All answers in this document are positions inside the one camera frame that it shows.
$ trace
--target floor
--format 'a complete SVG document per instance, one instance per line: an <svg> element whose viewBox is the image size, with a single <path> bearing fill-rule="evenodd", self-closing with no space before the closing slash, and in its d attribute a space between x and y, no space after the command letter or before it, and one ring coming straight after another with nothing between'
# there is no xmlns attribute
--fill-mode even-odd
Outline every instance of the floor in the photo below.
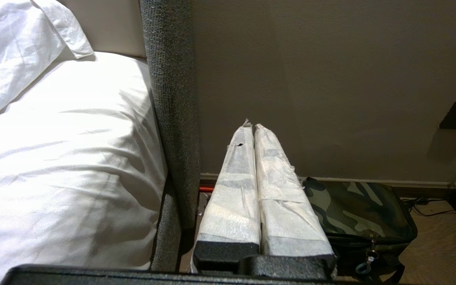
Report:
<svg viewBox="0 0 456 285"><path fill-rule="evenodd" d="M449 210L451 206L439 201L420 206L420 209L423 213L436 213ZM400 255L400 262L406 266L401 283L456 284L456 214L421 217L412 213L412 217L418 227L418 237ZM189 272L191 253L183 256L181 272ZM338 279L353 280L343 276Z"/></svg>

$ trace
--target white pillow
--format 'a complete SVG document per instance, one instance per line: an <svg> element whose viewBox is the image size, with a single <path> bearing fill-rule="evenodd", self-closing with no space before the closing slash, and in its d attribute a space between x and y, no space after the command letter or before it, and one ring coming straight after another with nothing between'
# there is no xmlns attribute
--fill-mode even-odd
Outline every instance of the white pillow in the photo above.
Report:
<svg viewBox="0 0 456 285"><path fill-rule="evenodd" d="M93 53L74 15L56 0L0 0L0 110L68 46Z"/></svg>

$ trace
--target mattress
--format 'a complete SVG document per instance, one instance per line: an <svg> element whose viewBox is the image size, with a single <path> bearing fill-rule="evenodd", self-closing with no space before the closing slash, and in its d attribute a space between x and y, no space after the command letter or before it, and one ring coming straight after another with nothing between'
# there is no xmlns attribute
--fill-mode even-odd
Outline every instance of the mattress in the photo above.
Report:
<svg viewBox="0 0 456 285"><path fill-rule="evenodd" d="M52 64L0 112L0 280L26 263L150 265L167 166L148 68L93 57Z"/></svg>

